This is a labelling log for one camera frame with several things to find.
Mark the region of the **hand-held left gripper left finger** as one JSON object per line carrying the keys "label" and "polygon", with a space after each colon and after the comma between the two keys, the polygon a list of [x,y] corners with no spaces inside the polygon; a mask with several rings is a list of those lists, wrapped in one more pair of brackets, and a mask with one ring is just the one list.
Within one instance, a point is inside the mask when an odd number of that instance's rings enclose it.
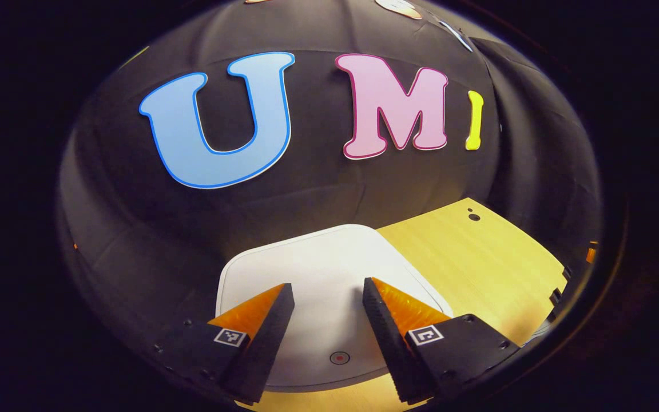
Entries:
{"label": "hand-held left gripper left finger", "polygon": [[211,397],[259,402],[295,309],[291,284],[278,284],[222,315],[185,319],[155,343],[158,362]]}

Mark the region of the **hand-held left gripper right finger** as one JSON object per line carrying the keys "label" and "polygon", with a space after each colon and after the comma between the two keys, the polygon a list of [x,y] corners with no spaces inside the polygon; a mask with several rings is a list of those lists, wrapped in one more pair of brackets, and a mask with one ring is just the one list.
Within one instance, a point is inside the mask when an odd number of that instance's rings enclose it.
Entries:
{"label": "hand-held left gripper right finger", "polygon": [[445,315],[377,278],[366,278],[363,307],[400,401],[453,401],[518,352],[476,315]]}

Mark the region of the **white desktop garbage bin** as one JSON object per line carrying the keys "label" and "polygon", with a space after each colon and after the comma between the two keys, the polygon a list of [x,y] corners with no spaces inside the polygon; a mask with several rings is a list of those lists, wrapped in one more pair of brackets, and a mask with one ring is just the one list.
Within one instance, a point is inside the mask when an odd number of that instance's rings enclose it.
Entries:
{"label": "white desktop garbage bin", "polygon": [[283,283],[295,309],[267,380],[269,392],[335,390],[388,370],[364,311],[366,278],[377,278],[452,315],[445,300],[371,227],[345,224],[252,248],[222,269],[216,315]]}

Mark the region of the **wooden desktop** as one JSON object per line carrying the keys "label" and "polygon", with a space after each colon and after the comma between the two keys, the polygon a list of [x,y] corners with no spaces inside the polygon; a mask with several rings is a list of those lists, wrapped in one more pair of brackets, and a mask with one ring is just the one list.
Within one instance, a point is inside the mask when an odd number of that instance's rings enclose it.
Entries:
{"label": "wooden desktop", "polygon": [[[563,265],[534,238],[473,199],[375,229],[450,305],[452,315],[481,316],[515,344],[544,323]],[[265,391],[256,412],[403,412],[389,373],[325,391]]]}

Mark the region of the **black backdrop cloth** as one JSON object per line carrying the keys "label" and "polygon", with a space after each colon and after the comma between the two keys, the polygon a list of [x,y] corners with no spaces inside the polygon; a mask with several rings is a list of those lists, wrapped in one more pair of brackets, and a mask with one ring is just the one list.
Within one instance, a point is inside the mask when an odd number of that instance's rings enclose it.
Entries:
{"label": "black backdrop cloth", "polygon": [[[570,98],[540,58],[452,11],[412,5],[418,20],[375,0],[228,0],[152,34],[85,99],[58,171],[58,239],[70,243],[84,302],[128,349],[152,363],[166,328],[211,318],[223,266],[243,251],[343,224],[380,229],[464,198],[540,242],[579,281],[604,200]],[[228,186],[178,182],[142,101],[185,75],[206,78],[185,99],[202,130],[186,154],[235,167],[267,121],[253,119],[246,80],[228,66],[271,52],[295,58],[283,70],[284,151]],[[381,107],[371,127],[385,151],[346,157],[355,110],[350,74],[335,65],[343,54],[381,58],[403,93],[421,69],[444,74],[445,146],[405,141]]]}

